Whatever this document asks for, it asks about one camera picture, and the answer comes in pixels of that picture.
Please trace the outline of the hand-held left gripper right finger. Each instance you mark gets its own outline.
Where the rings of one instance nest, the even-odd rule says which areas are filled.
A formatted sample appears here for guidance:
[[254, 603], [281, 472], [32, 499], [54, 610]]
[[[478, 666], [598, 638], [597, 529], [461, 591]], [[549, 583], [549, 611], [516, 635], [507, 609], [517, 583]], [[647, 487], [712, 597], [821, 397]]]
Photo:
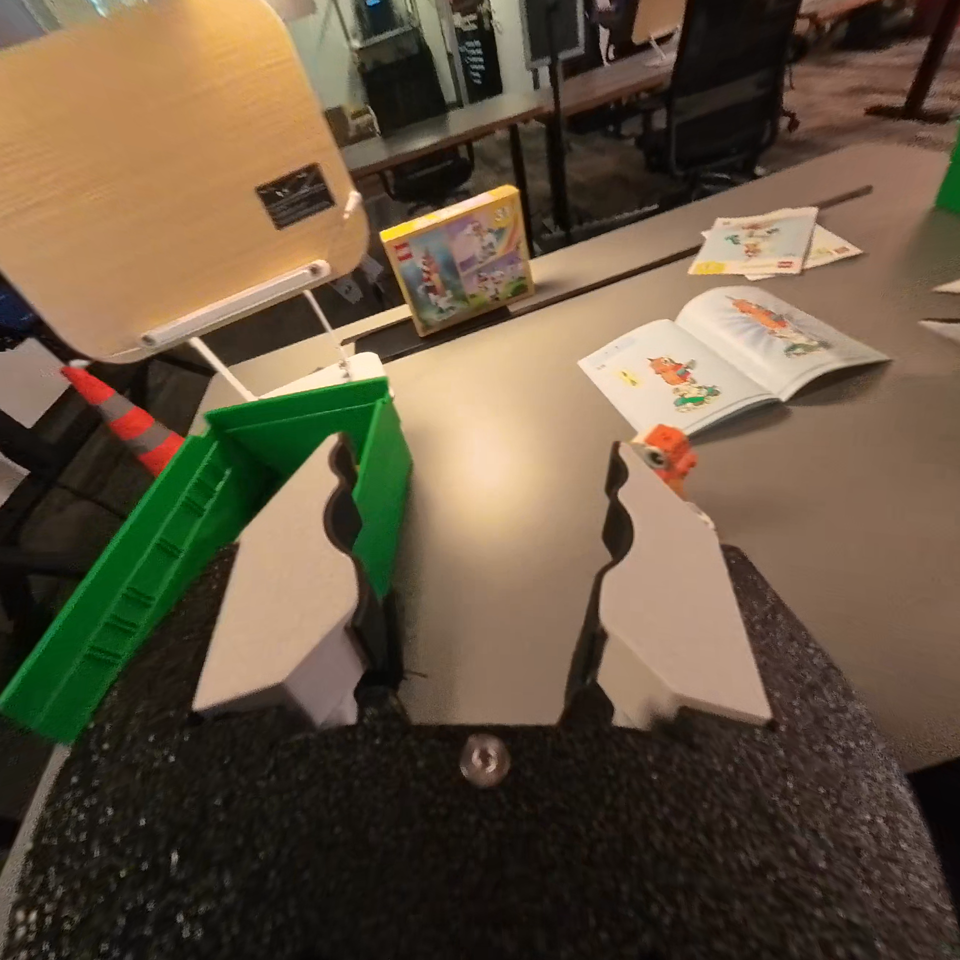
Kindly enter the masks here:
[[602, 541], [561, 718], [595, 710], [649, 731], [682, 711], [773, 720], [721, 544], [641, 452], [613, 443]]

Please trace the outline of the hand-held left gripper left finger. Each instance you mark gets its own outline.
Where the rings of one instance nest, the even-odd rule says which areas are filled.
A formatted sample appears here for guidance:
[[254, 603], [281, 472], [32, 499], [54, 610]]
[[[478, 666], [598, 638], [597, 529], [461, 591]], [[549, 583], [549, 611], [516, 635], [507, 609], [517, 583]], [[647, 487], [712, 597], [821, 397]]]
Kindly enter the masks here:
[[192, 714], [283, 708], [351, 727], [400, 655], [358, 554], [363, 522], [347, 434], [325, 438], [240, 534]]

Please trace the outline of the colourful lego model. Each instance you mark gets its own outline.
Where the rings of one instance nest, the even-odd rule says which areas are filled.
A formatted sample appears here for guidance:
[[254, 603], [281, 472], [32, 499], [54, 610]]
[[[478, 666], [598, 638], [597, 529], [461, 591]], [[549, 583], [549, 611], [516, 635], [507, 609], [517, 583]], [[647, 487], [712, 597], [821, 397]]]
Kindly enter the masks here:
[[686, 481], [698, 463], [690, 438], [681, 429], [657, 424], [629, 440], [630, 447], [643, 462], [714, 533], [714, 521], [688, 496]]

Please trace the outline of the yellow lego set box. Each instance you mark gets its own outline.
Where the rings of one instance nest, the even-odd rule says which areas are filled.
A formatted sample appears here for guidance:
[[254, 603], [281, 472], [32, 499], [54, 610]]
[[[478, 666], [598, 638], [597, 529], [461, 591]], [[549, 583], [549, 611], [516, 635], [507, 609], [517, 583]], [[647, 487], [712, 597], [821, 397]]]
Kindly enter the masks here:
[[420, 339], [534, 295], [522, 200], [502, 185], [379, 232]]

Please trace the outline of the pale yellow closed instruction booklet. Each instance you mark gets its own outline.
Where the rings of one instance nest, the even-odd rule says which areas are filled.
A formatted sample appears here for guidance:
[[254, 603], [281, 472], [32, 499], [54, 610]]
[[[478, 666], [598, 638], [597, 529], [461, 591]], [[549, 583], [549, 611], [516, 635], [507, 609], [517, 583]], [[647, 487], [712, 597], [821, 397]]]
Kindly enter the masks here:
[[[844, 240], [839, 235], [816, 223], [800, 271], [804, 272], [816, 267], [829, 266], [835, 262], [856, 258], [862, 254], [863, 250], [860, 247], [851, 244], [849, 241]], [[736, 273], [755, 282], [770, 280], [778, 276], [793, 276], [793, 273], [787, 273], [781, 268], [766, 272], [746, 268], [738, 268], [736, 270], [729, 268], [727, 271], [729, 273]]]

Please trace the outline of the light blue closed instruction booklet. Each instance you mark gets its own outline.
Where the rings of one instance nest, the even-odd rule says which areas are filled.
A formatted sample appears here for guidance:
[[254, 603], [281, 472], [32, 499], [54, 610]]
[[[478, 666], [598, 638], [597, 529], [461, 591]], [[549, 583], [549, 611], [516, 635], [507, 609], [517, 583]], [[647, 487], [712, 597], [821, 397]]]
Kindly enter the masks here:
[[818, 216], [818, 207], [807, 206], [718, 218], [702, 234], [702, 246], [687, 272], [694, 277], [797, 276], [804, 269]]

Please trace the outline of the open instruction booklet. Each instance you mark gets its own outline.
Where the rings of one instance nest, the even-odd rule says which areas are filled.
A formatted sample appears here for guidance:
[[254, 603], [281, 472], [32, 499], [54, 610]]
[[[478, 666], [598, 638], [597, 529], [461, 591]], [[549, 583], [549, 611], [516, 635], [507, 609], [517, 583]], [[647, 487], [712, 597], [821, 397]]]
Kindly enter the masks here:
[[889, 361], [758, 285], [734, 285], [698, 294], [677, 318], [644, 323], [578, 366], [636, 432], [669, 426], [693, 437], [790, 402], [821, 378]]

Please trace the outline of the dark table leg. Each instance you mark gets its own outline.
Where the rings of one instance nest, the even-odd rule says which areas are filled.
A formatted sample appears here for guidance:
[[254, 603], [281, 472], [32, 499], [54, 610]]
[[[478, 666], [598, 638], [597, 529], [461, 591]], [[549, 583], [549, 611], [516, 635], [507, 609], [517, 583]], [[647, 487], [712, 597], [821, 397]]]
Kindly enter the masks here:
[[866, 116], [938, 126], [952, 121], [954, 114], [949, 110], [926, 107], [926, 102], [953, 40], [958, 19], [959, 1], [944, 1], [904, 101], [871, 105], [865, 109]]

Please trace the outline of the orange traffic cone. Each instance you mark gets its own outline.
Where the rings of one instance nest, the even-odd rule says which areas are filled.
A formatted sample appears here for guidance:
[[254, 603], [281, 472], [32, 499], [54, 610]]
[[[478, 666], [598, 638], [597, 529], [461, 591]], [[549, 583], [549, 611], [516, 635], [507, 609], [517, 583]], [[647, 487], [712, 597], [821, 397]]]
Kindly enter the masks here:
[[87, 361], [72, 361], [59, 370], [147, 472], [159, 477], [180, 451], [184, 439], [92, 374], [89, 366]]

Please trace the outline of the black office chair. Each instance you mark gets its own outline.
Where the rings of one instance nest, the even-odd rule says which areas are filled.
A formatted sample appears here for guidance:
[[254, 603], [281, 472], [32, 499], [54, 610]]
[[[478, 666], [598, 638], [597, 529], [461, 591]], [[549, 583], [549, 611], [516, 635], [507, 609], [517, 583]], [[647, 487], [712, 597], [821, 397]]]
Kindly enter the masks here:
[[645, 168], [709, 196], [759, 177], [784, 118], [800, 1], [686, 2], [666, 90], [641, 112]]

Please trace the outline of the long background desk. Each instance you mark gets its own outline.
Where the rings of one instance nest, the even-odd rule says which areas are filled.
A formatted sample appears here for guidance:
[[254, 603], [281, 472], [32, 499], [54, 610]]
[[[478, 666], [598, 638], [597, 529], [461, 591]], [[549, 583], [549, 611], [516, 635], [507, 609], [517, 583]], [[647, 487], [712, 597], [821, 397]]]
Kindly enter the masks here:
[[574, 117], [618, 105], [642, 94], [660, 93], [669, 85], [675, 60], [676, 51], [627, 57], [568, 80], [558, 79], [548, 90], [502, 94], [454, 109], [444, 116], [420, 121], [387, 137], [368, 138], [342, 148], [342, 156], [354, 180], [360, 180], [442, 150], [474, 144], [497, 131], [506, 130], [515, 182], [521, 191], [526, 191], [519, 126], [528, 121], [542, 121], [558, 141], [557, 144], [549, 143], [547, 149], [554, 223], [558, 230], [579, 240], [594, 237], [640, 222], [654, 215], [658, 207], [652, 204], [615, 217], [579, 226], [568, 225], [570, 209], [564, 177], [563, 125]]

